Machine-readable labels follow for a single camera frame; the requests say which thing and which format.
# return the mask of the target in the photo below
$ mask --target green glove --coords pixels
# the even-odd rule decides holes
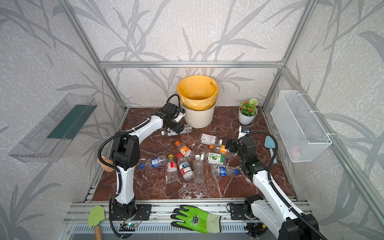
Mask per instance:
[[[219,215],[210,214],[200,208],[180,205],[179,209],[174,209],[170,218],[176,220],[183,220],[183,222],[171,222],[174,227],[185,228],[191,231],[198,231],[201,233],[219,233],[220,232],[220,218]]]

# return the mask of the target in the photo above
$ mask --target black mounting plate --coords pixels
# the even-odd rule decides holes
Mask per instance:
[[[243,204],[228,204],[229,211],[231,212],[232,220],[250,220],[245,216],[244,205]]]
[[[136,207],[137,207],[137,210],[141,213],[142,219],[141,219],[140,214],[137,213],[131,219],[131,221],[140,221],[140,220],[148,221],[149,215],[151,214],[152,205],[151,204],[136,204]],[[124,221],[124,219],[121,216],[118,216],[116,214],[117,211],[114,210],[113,206],[112,206],[112,211],[113,211],[111,214],[112,221]]]

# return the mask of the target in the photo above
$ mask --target clear plastic bottle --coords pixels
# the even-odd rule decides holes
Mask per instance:
[[[201,160],[207,161],[209,164],[225,165],[227,163],[227,156],[221,153],[202,153],[200,158]]]
[[[173,183],[179,180],[177,174],[177,164],[174,160],[173,154],[168,155],[167,161],[167,184]]]
[[[230,166],[211,165],[212,175],[215,176],[233,176],[238,175],[239,170]]]
[[[160,155],[158,157],[152,159],[146,159],[144,163],[139,165],[140,169],[144,169],[146,167],[161,167],[167,164],[167,157],[165,155]]]
[[[187,181],[191,180],[194,176],[193,171],[189,165],[189,162],[183,157],[181,153],[177,154],[177,165],[181,171],[181,175]]]
[[[195,160],[193,161],[193,182],[200,184],[204,182],[204,167],[203,160],[200,158],[200,155],[195,155]]]
[[[182,142],[175,142],[175,145],[177,146],[177,150],[183,154],[183,156],[190,162],[195,159],[195,153],[189,149],[189,147]]]
[[[172,131],[170,128],[167,128],[167,130],[161,131],[161,135],[162,136],[168,135],[168,137],[172,137],[172,136],[181,135],[181,134],[190,133],[190,132],[192,132],[192,127],[191,125],[186,124],[184,126],[183,131],[180,134],[177,134],[176,132]]]
[[[215,153],[221,153],[227,156],[233,156],[235,153],[228,151],[228,149],[225,149],[225,145],[222,144],[211,144],[209,146],[209,149],[213,150]]]
[[[199,142],[208,144],[208,145],[217,144],[217,143],[221,145],[223,143],[223,140],[219,139],[217,136],[201,133],[199,137]]]

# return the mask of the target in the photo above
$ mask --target leaf pattern wallpaper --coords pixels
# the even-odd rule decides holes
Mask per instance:
[[[319,2],[288,63],[382,197],[383,22],[384,1]],[[273,99],[290,89],[282,78]],[[267,118],[278,135],[270,114]],[[296,193],[310,202],[325,233],[333,239],[384,239],[382,227],[330,149],[308,163],[283,159]]]
[[[278,61],[307,0],[70,3],[102,61]],[[176,92],[181,79],[194,74],[218,82],[217,106],[237,106],[253,97],[262,103],[275,72],[273,68],[108,70],[127,106],[160,106]]]
[[[0,238],[54,239],[82,201],[96,149],[123,114],[58,3],[0,2]],[[67,94],[97,108],[56,163],[23,163],[8,152]]]

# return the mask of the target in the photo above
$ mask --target marble table surface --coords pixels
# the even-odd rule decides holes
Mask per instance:
[[[130,108],[122,129],[130,129],[138,125],[154,112],[155,108]],[[218,136],[225,143],[227,138],[237,139],[240,125],[238,107],[216,107],[212,123],[205,128],[193,129],[191,133],[173,137],[162,136],[160,134],[161,130],[154,132],[141,143],[140,158],[150,159],[163,154],[167,156],[174,154],[176,156],[176,141],[186,143],[196,154],[208,152],[209,145],[197,141],[200,133]],[[251,131],[268,131],[260,108],[256,118],[249,126]],[[254,134],[252,136],[257,145],[257,157],[268,166],[270,153],[269,149],[264,147],[266,135]],[[262,195],[243,174],[240,164],[241,161],[238,156],[229,157],[227,165],[239,169],[239,175],[217,177],[211,174],[210,164],[204,162],[205,181],[203,184],[195,184],[193,180],[185,181],[180,172],[179,181],[166,184],[165,168],[145,168],[140,170],[136,166],[134,172],[135,197],[137,200],[154,200],[247,197],[257,193]],[[274,164],[271,173],[286,195],[294,196],[279,156],[277,157],[277,164]],[[107,201],[109,196],[114,195],[115,192],[116,173],[104,171],[92,200]]]

